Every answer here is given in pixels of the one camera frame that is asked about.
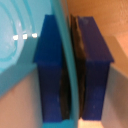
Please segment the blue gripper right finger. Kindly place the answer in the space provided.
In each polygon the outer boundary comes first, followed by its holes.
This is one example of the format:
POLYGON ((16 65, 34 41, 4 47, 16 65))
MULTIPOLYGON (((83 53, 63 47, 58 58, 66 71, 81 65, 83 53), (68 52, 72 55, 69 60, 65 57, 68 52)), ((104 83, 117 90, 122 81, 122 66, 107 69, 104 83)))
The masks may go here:
POLYGON ((83 120, 100 120, 110 64, 114 61, 93 17, 71 17, 71 34, 83 120))

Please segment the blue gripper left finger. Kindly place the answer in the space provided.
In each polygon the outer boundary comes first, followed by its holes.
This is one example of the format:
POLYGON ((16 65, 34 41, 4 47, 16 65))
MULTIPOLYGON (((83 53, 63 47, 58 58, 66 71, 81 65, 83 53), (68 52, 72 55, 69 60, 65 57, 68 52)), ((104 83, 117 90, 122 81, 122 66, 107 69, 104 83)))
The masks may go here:
POLYGON ((46 15, 34 61, 38 65, 44 121, 70 117, 70 82, 54 15, 46 15))

